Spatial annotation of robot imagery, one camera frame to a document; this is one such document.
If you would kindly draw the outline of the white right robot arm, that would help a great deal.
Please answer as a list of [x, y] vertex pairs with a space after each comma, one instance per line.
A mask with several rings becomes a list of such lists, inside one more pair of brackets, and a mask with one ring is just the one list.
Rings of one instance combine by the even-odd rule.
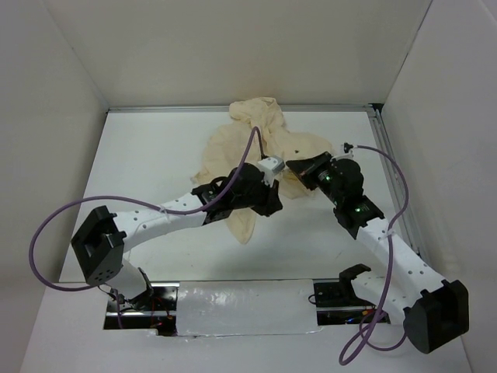
[[286, 165], [307, 189], [319, 189], [334, 204], [338, 223], [391, 272], [377, 275], [364, 264], [343, 270], [343, 302], [376, 305], [402, 325], [407, 339], [424, 354], [468, 332], [467, 288], [437, 273], [394, 232], [383, 211], [363, 192], [358, 163], [324, 152]]

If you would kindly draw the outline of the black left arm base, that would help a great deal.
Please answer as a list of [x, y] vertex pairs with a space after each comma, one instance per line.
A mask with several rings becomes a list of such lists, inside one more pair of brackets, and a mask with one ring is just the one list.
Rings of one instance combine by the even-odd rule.
[[152, 282], [152, 290], [133, 300], [120, 296], [121, 316], [171, 316], [176, 314], [179, 282]]

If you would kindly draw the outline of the cream fabric jacket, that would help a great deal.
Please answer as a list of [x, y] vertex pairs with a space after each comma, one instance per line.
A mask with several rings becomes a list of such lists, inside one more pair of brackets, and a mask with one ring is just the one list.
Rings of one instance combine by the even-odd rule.
[[261, 159], [260, 152], [284, 161], [309, 159], [323, 152], [335, 154], [332, 143], [323, 137], [290, 131], [283, 111], [273, 97], [233, 102], [229, 106], [229, 116], [232, 123], [218, 127], [203, 150], [200, 171], [192, 177], [196, 185], [226, 176], [236, 168], [254, 127], [260, 130], [262, 140], [255, 138], [253, 141], [246, 159], [251, 164]]

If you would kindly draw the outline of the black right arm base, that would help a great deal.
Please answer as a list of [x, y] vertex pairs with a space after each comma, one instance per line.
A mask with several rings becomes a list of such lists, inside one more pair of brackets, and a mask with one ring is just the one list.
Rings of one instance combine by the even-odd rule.
[[374, 305], [356, 297], [352, 290], [345, 289], [339, 280], [313, 281], [314, 291], [308, 301], [318, 309], [371, 309]]

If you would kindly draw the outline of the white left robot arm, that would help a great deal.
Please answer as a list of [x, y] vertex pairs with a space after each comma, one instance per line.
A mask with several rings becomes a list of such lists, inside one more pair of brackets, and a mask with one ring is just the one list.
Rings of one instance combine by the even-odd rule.
[[106, 284], [133, 309], [146, 309], [154, 290], [146, 273], [124, 254], [159, 236], [222, 221], [235, 210], [249, 208], [265, 217], [282, 210], [276, 177], [283, 168], [277, 157], [245, 163], [158, 209], [112, 213], [105, 206], [94, 208], [71, 239], [86, 284]]

